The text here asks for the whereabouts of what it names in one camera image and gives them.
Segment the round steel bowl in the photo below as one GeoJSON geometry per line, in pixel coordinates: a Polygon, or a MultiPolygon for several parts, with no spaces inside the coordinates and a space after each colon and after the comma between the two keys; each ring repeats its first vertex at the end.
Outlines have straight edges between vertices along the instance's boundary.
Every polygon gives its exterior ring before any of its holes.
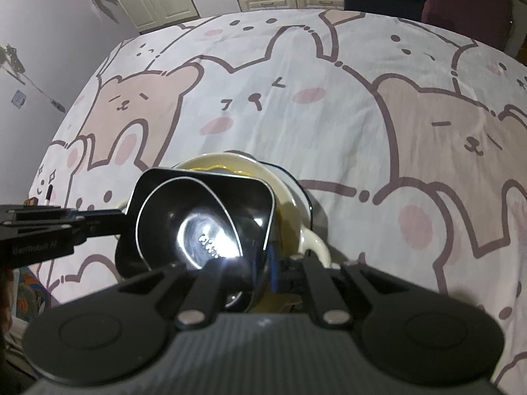
{"type": "Polygon", "coordinates": [[[172,262],[200,269],[211,259],[243,256],[228,210],[209,186],[190,176],[167,180],[147,196],[135,242],[151,269],[172,262]]]}

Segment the cream two-handled bowl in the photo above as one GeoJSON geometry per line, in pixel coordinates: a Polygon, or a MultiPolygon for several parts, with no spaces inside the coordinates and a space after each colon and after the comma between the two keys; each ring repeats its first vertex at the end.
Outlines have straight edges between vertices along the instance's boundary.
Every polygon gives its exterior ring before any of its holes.
{"type": "Polygon", "coordinates": [[[313,231],[311,200],[295,177],[283,167],[241,152],[216,152],[182,161],[173,168],[251,176],[266,182],[275,195],[281,255],[314,255],[324,268],[331,267],[329,248],[313,231]]]}

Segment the white ginkgo leaf bowl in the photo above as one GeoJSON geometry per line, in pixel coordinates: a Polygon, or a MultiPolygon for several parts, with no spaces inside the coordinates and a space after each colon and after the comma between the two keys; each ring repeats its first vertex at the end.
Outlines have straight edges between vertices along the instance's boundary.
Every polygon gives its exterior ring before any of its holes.
{"type": "Polygon", "coordinates": [[[304,224],[309,228],[314,228],[314,208],[312,201],[299,181],[284,167],[280,165],[260,161],[262,165],[268,168],[275,176],[277,176],[290,190],[296,201],[296,207],[299,208],[304,224]]]}

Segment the maroon chair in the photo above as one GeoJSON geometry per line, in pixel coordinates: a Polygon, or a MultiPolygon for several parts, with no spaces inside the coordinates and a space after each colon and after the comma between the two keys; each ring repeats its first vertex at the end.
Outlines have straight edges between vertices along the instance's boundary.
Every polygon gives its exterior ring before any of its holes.
{"type": "Polygon", "coordinates": [[[503,51],[513,20],[513,0],[426,0],[421,22],[503,51]]]}

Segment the small square steel tray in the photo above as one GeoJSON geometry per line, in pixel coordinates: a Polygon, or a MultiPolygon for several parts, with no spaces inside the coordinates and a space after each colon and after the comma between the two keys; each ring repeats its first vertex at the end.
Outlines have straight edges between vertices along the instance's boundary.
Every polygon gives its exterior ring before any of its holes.
{"type": "Polygon", "coordinates": [[[152,270],[139,255],[135,242],[138,213],[153,189],[167,180],[181,176],[196,178],[212,189],[228,210],[237,229],[243,251],[240,258],[264,270],[276,210],[276,201],[270,186],[248,176],[154,168],[139,177],[128,201],[127,226],[120,236],[115,252],[119,274],[128,279],[152,270]]]}

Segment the cartoon bear tablecloth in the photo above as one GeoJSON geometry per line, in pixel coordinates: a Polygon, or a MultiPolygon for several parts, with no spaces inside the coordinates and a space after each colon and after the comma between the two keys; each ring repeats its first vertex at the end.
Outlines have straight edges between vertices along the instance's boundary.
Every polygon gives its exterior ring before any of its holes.
{"type": "Polygon", "coordinates": [[[360,12],[194,20],[110,52],[58,128],[29,196],[114,208],[154,167],[287,170],[334,262],[482,308],[526,391],[526,69],[433,26],[360,12]]]}

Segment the yellow rim floral bowl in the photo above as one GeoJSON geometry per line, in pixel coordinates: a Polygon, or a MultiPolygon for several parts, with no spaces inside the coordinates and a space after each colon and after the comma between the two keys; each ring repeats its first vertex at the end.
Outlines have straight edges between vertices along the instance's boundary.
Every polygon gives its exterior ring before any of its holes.
{"type": "Polygon", "coordinates": [[[295,224],[298,217],[295,199],[287,186],[262,163],[246,156],[216,153],[198,156],[178,165],[179,169],[220,172],[228,175],[251,176],[265,181],[276,196],[278,212],[283,221],[295,224]]]}

